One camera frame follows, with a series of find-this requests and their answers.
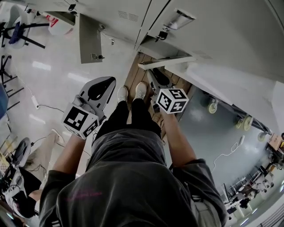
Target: gray floor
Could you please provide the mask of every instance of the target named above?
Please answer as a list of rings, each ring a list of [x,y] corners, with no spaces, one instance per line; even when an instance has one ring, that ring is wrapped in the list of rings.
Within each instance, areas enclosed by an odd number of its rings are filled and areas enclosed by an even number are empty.
[[[260,130],[251,127],[249,131],[235,127],[236,115],[218,105],[217,112],[210,114],[207,111],[208,98],[197,90],[190,100],[181,120],[180,126],[189,143],[192,145],[198,158],[204,158],[212,170],[213,161],[220,154],[229,154],[234,143],[240,141],[242,135],[245,140],[230,156],[221,156],[215,163],[213,178],[218,191],[233,184],[237,178],[242,178],[251,172],[260,159],[267,156],[264,142],[257,139]]]

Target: black pants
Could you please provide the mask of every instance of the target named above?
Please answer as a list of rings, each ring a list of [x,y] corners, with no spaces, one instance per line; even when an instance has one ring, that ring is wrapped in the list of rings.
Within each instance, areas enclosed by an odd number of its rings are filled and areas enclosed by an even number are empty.
[[[96,140],[102,135],[120,130],[120,129],[143,129],[156,133],[161,138],[161,128],[159,125],[152,121],[151,114],[144,101],[140,98],[132,102],[132,124],[127,125],[129,110],[126,101],[118,103],[115,111],[111,114],[108,121],[105,121],[100,128]]]

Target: fisheye lens view of room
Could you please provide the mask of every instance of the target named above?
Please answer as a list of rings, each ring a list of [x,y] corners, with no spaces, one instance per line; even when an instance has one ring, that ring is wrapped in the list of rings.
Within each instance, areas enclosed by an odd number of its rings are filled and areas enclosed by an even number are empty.
[[[0,226],[284,227],[283,0],[0,0]]]

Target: white tile floor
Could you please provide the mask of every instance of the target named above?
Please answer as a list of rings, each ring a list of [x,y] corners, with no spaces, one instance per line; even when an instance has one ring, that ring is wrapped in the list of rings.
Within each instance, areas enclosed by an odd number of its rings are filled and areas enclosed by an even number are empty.
[[[45,19],[36,19],[46,23]],[[74,96],[81,90],[84,83],[102,76],[114,76],[116,88],[109,104],[105,107],[105,115],[114,110],[117,98],[116,92],[123,86],[135,53],[134,46],[121,40],[115,40],[114,45],[110,39],[101,36],[102,52],[105,59],[102,63],[81,64],[79,55],[79,30],[74,30],[63,36],[52,36],[46,27],[33,28],[30,30],[29,38],[46,45],[45,49],[30,44],[21,49],[11,49],[11,46],[2,49],[2,53],[12,55],[12,60],[7,64],[6,70],[10,74],[17,74],[31,89],[39,104],[45,104],[65,110],[68,102],[73,101]],[[68,141],[70,133],[60,123],[62,113],[46,107],[36,110],[32,103],[32,94],[20,81],[15,80],[9,84],[12,87],[24,86],[25,89],[9,100],[10,105],[16,101],[21,103],[8,111],[12,130],[19,137],[29,137],[36,141],[55,128]],[[87,139],[85,151],[91,153],[91,136]],[[40,141],[32,147],[34,150]],[[54,164],[63,148],[55,145],[51,157],[50,166]],[[85,172],[89,156],[83,153],[78,169],[78,174]]]

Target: white sneaker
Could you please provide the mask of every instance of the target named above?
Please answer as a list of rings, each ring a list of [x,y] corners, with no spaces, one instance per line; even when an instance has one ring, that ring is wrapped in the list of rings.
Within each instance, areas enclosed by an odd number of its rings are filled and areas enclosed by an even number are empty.
[[[135,88],[136,94],[135,94],[135,99],[140,98],[140,99],[144,99],[146,92],[147,92],[147,86],[145,83],[140,82],[136,88]]]
[[[127,102],[128,90],[125,86],[120,87],[117,91],[118,102],[126,101]]]
[[[52,129],[52,132],[55,132],[55,133],[58,135],[58,137],[59,137],[58,143],[64,144],[64,139],[63,139],[63,137],[62,137],[55,129]]]

